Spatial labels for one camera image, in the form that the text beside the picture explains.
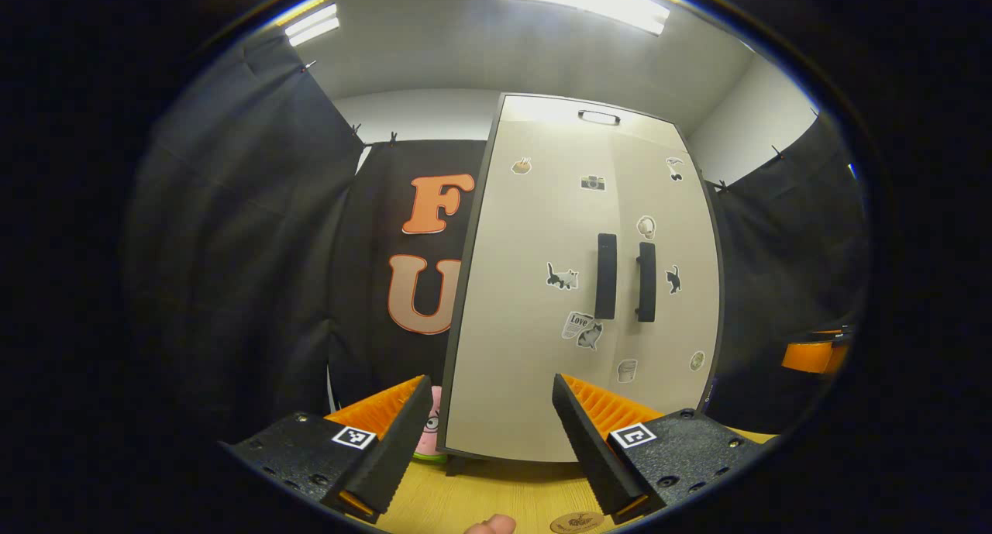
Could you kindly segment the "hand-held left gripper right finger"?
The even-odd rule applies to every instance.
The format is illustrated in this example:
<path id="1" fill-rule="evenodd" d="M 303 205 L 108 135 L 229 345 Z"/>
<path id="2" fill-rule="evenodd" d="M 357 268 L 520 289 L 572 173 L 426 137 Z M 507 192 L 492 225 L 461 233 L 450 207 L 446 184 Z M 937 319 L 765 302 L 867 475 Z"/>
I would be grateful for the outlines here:
<path id="1" fill-rule="evenodd" d="M 552 404 L 601 511 L 616 523 L 673 512 L 764 453 L 695 409 L 662 414 L 563 373 L 553 378 Z"/>

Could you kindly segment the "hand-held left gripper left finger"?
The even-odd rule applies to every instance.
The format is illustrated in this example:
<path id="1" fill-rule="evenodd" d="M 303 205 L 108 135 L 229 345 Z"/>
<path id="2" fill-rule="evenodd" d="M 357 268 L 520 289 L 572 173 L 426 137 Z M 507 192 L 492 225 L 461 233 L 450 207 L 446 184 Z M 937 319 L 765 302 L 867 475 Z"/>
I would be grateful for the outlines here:
<path id="1" fill-rule="evenodd" d="M 225 447 L 303 498 L 375 523 L 410 466 L 432 404 L 431 378 L 419 375 L 330 415 L 295 412 Z"/>

